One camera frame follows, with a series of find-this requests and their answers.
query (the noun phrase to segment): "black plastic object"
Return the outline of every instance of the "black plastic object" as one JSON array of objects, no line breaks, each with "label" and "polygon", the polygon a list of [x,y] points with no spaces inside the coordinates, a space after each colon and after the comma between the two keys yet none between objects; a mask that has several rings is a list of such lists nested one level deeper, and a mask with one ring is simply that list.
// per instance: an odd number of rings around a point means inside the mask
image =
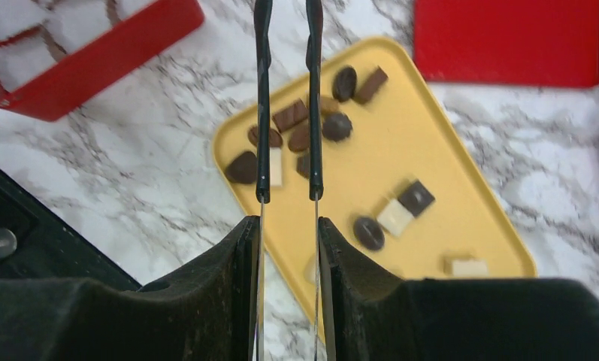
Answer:
[{"label": "black plastic object", "polygon": [[251,360],[259,218],[138,292],[0,280],[0,360]]},{"label": "black plastic object", "polygon": [[[319,232],[329,361],[599,360],[599,301],[575,281],[403,281],[329,219]],[[258,239],[246,217],[137,292],[0,280],[0,360],[250,361]]]},{"label": "black plastic object", "polygon": [[323,6],[321,0],[306,0],[308,18],[308,46],[306,66],[310,72],[309,122],[310,122],[310,200],[316,201],[323,196],[323,169],[321,151],[321,115],[319,113],[319,94],[321,92],[321,41],[323,32]]},{"label": "black plastic object", "polygon": [[89,277],[116,290],[140,286],[0,170],[0,229],[9,229],[17,249],[0,259],[0,278]]},{"label": "black plastic object", "polygon": [[268,43],[268,26],[271,23],[273,0],[256,0],[253,11],[255,43],[257,46],[257,185],[255,195],[260,203],[271,201],[271,149],[268,135],[271,132],[271,94],[268,69],[271,67],[271,46]]},{"label": "black plastic object", "polygon": [[328,360],[599,360],[599,301],[576,281],[403,281],[319,220]]}]

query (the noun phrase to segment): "square chocolate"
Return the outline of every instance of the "square chocolate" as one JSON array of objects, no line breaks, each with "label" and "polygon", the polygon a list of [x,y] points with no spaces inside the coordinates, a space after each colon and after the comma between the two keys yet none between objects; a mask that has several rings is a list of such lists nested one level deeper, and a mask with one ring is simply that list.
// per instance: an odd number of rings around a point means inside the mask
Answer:
[{"label": "square chocolate", "polygon": [[298,125],[302,121],[308,118],[308,108],[304,102],[299,99],[293,102],[288,107],[281,111],[273,114],[273,123],[279,130],[279,133],[283,133],[288,129]]},{"label": "square chocolate", "polygon": [[398,197],[398,201],[414,217],[418,217],[434,202],[434,196],[419,180],[416,180]]}]

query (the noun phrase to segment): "chocolate bar piece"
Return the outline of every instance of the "chocolate bar piece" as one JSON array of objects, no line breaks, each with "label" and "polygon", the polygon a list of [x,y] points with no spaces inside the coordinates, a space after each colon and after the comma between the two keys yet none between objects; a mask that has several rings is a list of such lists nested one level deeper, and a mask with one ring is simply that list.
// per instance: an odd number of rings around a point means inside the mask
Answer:
[{"label": "chocolate bar piece", "polygon": [[432,204],[432,202],[434,202],[434,196],[420,181],[417,180],[398,197],[398,201],[414,217],[418,217]]},{"label": "chocolate bar piece", "polygon": [[[259,127],[251,126],[250,129],[248,129],[248,141],[250,141],[250,143],[252,145],[257,147],[258,138],[259,138]],[[279,134],[279,132],[277,130],[271,129],[268,132],[268,146],[271,148],[279,148],[282,146],[282,144],[283,144],[283,138],[281,138],[281,134]]]},{"label": "chocolate bar piece", "polygon": [[388,80],[388,75],[379,67],[366,79],[361,88],[355,92],[355,102],[363,105],[374,97],[381,86]]},{"label": "chocolate bar piece", "polygon": [[370,217],[357,218],[352,225],[352,230],[359,243],[368,250],[380,250],[386,243],[381,226]]},{"label": "chocolate bar piece", "polygon": [[339,102],[329,96],[319,96],[319,112],[323,115],[334,114],[339,111]]},{"label": "chocolate bar piece", "polygon": [[303,152],[310,146],[310,125],[301,124],[290,135],[288,149],[294,153]]},{"label": "chocolate bar piece", "polygon": [[304,102],[299,99],[288,107],[276,112],[273,115],[273,122],[280,133],[291,129],[293,126],[301,123],[308,118],[308,108]]}]

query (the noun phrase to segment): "plastic tray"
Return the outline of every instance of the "plastic tray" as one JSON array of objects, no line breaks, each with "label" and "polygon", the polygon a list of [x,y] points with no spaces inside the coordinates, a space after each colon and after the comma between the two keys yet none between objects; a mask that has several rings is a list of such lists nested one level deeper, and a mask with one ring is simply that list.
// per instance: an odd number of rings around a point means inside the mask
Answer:
[{"label": "plastic tray", "polygon": [[[376,66],[389,76],[365,106],[341,105],[354,127],[350,139],[323,141],[325,191],[321,216],[332,219],[348,241],[384,268],[403,278],[446,278],[443,256],[466,254],[487,261],[492,277],[536,275],[534,262],[497,203],[483,176],[403,48],[388,38],[369,38],[324,63],[322,94],[331,95],[334,74],[352,65],[360,80]],[[271,113],[297,98],[305,99],[308,76],[271,95]],[[256,151],[247,130],[257,124],[256,105],[228,119],[213,140],[223,170],[244,150]],[[308,181],[295,171],[297,155],[283,135],[283,187],[271,190],[265,210],[265,246],[310,320],[314,285],[304,270],[315,253],[314,204]],[[436,202],[386,245],[366,251],[352,233],[358,214],[376,216],[389,198],[418,178]],[[254,185],[230,184],[246,214],[259,214]]]},{"label": "plastic tray", "polygon": [[157,0],[12,93],[0,84],[0,108],[58,120],[203,22],[196,0]]}]

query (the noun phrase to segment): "round chocolate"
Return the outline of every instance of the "round chocolate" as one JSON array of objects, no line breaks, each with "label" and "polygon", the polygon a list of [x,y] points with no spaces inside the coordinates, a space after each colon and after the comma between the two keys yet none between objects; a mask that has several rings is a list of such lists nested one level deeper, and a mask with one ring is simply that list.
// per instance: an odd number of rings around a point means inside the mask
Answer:
[{"label": "round chocolate", "polygon": [[352,230],[359,243],[368,250],[380,250],[386,243],[381,225],[370,217],[359,217],[355,220]]},{"label": "round chocolate", "polygon": [[288,140],[288,149],[292,152],[299,153],[308,149],[310,146],[310,125],[308,123],[301,124],[290,135]]},{"label": "round chocolate", "polygon": [[232,183],[255,183],[257,181],[257,156],[250,150],[243,152],[226,167],[224,175]]},{"label": "round chocolate", "polygon": [[323,138],[329,141],[342,141],[350,136],[352,132],[352,122],[347,115],[335,113],[325,118],[323,122]]},{"label": "round chocolate", "polygon": [[332,97],[339,102],[346,102],[355,95],[357,87],[357,71],[352,66],[345,66],[334,76]]},{"label": "round chocolate", "polygon": [[[250,129],[248,129],[248,141],[250,141],[250,143],[252,145],[257,147],[258,139],[259,139],[259,127],[251,126]],[[279,134],[279,132],[277,130],[271,129],[268,132],[268,146],[271,148],[279,148],[282,146],[282,144],[283,144],[283,138],[281,138],[281,134]]]}]

